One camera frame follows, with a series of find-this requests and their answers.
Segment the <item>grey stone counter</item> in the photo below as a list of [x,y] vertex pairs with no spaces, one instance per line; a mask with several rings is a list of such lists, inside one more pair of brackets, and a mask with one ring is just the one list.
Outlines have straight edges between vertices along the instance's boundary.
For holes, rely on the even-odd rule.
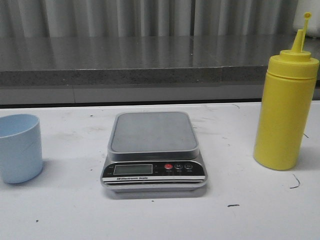
[[256,102],[292,34],[0,41],[0,105]]

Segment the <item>white appliance in background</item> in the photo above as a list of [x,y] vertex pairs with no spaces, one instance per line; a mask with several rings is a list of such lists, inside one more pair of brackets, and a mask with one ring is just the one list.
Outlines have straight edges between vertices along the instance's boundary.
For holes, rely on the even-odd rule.
[[293,20],[293,30],[304,27],[304,13],[310,12],[311,18],[308,21],[308,29],[306,35],[312,38],[320,38],[320,0],[299,0]]

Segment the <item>silver digital kitchen scale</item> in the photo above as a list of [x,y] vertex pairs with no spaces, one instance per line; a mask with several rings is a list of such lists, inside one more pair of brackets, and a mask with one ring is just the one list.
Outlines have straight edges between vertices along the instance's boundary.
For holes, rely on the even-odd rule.
[[208,174],[183,111],[123,112],[115,117],[100,176],[116,193],[193,191]]

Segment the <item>light blue plastic cup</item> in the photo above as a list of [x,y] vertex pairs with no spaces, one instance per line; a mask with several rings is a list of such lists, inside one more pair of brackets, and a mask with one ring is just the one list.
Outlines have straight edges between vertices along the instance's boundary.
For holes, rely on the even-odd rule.
[[36,177],[43,169],[40,120],[31,114],[0,118],[0,178],[19,184]]

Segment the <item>yellow squeeze bottle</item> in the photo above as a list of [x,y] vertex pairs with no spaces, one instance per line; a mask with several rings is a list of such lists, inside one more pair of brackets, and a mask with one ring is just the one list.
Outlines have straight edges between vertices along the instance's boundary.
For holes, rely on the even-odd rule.
[[320,62],[304,50],[311,12],[305,12],[291,49],[270,57],[265,75],[254,159],[273,170],[298,161]]

